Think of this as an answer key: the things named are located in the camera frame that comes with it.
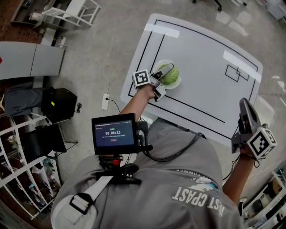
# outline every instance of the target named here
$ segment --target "white power cord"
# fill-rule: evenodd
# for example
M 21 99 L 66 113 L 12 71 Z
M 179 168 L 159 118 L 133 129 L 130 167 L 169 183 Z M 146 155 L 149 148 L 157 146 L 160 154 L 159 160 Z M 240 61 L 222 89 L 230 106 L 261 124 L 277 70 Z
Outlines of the white power cord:
M 110 85 L 109 80 L 103 76 L 102 71 L 101 71 L 100 67 L 98 66 L 97 62 L 94 60 L 94 58 L 93 58 L 91 55 L 89 55 L 88 53 L 85 53 L 85 52 L 81 52 L 81 51 L 76 50 L 73 46 L 70 46 L 70 45 L 63 45 L 63 46 L 68 46 L 68 47 L 72 48 L 74 51 L 77 51 L 77 52 L 79 52 L 79 53 L 82 53 L 82 54 L 85 54 L 85 55 L 89 56 L 89 57 L 93 60 L 93 62 L 94 62 L 95 65 L 97 66 L 97 68 L 98 68 L 98 70 L 99 70 L 101 76 L 108 82 L 108 88 L 107 88 L 107 92 L 106 92 L 106 94 L 108 94 L 109 85 Z

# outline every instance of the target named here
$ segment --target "gray t-shirt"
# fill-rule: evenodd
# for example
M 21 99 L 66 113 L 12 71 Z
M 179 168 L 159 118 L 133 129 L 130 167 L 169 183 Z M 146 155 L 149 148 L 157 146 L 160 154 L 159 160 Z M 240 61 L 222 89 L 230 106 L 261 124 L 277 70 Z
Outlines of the gray t-shirt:
M 155 122 L 148 136 L 153 145 L 150 153 L 172 155 L 193 136 Z M 94 229 L 242 228 L 237 206 L 222 192 L 220 163 L 206 139 L 199 138 L 173 161 L 158 163 L 139 153 L 134 163 L 139 166 L 134 177 L 142 180 L 141 185 L 108 185 L 95 202 Z M 95 155 L 82 160 L 60 189 L 54 206 L 68 195 L 84 192 L 101 170 Z

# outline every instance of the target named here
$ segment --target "person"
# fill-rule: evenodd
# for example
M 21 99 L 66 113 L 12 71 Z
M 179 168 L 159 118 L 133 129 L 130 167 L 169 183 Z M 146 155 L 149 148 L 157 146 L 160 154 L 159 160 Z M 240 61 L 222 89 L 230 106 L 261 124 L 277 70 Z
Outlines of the person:
M 135 113 L 138 120 L 154 97 L 153 86 L 145 85 L 120 114 Z M 193 137 L 191 132 L 155 121 L 148 135 L 153 145 L 150 154 L 172 155 Z M 251 151 L 243 149 L 241 154 Z M 237 204 L 253 159 L 240 157 L 224 186 L 215 149 L 202 137 L 173 161 L 156 162 L 141 152 L 134 163 L 139 166 L 134 177 L 142 180 L 141 185 L 107 185 L 95 201 L 93 229 L 243 228 Z M 95 172 L 102 170 L 96 155 L 83 159 L 61 187 L 52 211 L 61 199 L 93 185 Z

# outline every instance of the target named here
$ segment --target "white plate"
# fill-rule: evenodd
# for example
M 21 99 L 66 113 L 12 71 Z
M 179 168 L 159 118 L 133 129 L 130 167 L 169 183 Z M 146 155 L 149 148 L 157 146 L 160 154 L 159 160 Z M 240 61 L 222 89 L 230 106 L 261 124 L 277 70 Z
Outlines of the white plate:
M 172 60 L 169 60 L 169 59 L 163 59 L 163 60 L 160 60 L 159 62 L 157 62 L 152 70 L 152 73 L 155 73 L 156 71 L 159 70 L 159 68 L 164 65 L 164 64 L 174 64 L 174 62 Z M 169 84 L 169 85 L 164 85 L 164 87 L 166 89 L 174 89 L 176 88 L 177 86 L 180 85 L 182 81 L 182 78 L 180 77 L 180 71 L 179 71 L 179 76 L 178 76 L 178 79 L 176 80 L 176 82 L 172 83 L 172 84 Z

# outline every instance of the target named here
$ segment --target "concrete floor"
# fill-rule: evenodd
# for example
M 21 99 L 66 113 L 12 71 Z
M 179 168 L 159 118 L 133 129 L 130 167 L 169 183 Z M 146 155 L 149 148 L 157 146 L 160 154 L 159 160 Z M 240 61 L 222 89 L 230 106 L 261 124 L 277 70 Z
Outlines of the concrete floor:
M 69 30 L 67 47 L 59 77 L 51 79 L 54 87 L 65 87 L 78 96 L 82 103 L 80 113 L 65 123 L 63 128 L 69 138 L 79 141 L 75 147 L 59 157 L 59 168 L 63 180 L 74 170 L 83 158 L 94 154 L 91 118 L 115 115 L 118 110 L 112 102 L 108 110 L 101 109 L 102 96 L 107 90 L 107 82 L 101 77 L 92 55 L 110 81 L 109 93 L 122 108 L 121 89 L 148 18 L 152 13 L 177 17 L 231 40 L 245 49 L 263 64 L 262 82 L 255 107 L 278 141 L 272 156 L 264 160 L 259 168 L 254 168 L 242 196 L 252 196 L 273 170 L 286 157 L 286 91 L 278 81 L 286 80 L 286 31 L 267 13 L 264 6 L 250 1 L 247 7 L 240 7 L 230 0 L 221 0 L 223 12 L 217 11 L 212 0 L 97 0 L 102 6 L 93 26 L 82 26 Z M 214 145 L 222 165 L 223 176 L 231 168 L 237 154 L 231 155 L 230 148 L 217 142 Z

